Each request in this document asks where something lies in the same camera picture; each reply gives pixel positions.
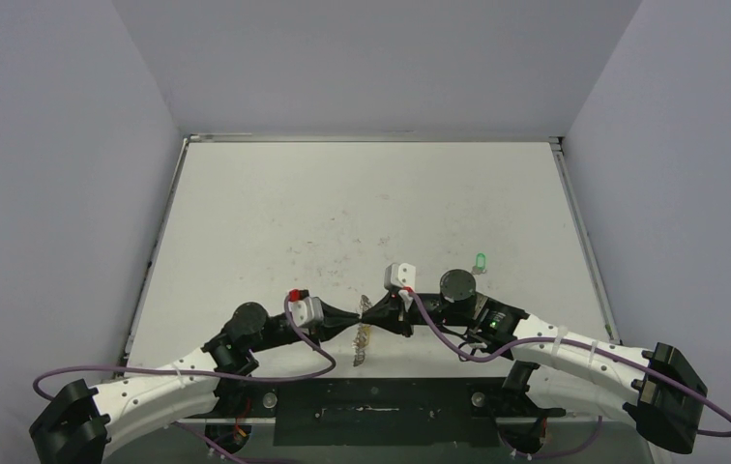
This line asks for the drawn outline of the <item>metal disc with key rings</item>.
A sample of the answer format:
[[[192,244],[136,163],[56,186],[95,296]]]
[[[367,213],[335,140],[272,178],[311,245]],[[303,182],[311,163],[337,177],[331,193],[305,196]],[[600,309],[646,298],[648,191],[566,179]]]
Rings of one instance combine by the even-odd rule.
[[[372,303],[367,295],[362,295],[358,313],[361,317],[371,308]],[[370,341],[371,326],[360,321],[353,341],[354,358],[352,365],[361,366],[366,361],[366,349]]]

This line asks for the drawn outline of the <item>key with green tag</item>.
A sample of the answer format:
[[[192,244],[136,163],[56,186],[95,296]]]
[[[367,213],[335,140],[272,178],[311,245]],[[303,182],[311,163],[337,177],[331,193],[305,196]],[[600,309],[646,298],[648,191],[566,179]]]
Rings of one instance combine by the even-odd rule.
[[[487,258],[484,253],[477,253],[471,273],[475,276],[485,274],[487,271]]]

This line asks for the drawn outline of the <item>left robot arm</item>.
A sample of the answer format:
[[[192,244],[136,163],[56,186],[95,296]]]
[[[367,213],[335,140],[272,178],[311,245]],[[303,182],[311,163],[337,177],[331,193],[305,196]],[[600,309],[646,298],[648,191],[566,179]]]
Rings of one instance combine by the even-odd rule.
[[[29,428],[43,463],[100,463],[123,445],[174,421],[216,412],[228,417],[243,406],[259,363],[255,354],[303,341],[318,350],[357,325],[361,317],[297,294],[284,311],[259,303],[238,306],[202,347],[160,368],[123,367],[123,378],[64,386]]]

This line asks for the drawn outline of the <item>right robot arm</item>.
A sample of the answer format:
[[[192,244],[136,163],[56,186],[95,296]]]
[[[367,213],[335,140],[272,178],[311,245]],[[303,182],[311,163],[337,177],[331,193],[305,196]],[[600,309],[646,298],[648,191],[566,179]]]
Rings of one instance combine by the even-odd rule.
[[[634,426],[659,448],[692,453],[707,388],[677,348],[633,348],[571,332],[480,293],[464,270],[446,272],[436,293],[413,292],[413,281],[388,270],[388,293],[363,312],[364,322],[403,336],[416,326],[436,328],[440,339],[461,328],[472,350],[452,349],[463,361],[511,360],[498,415],[601,416]]]

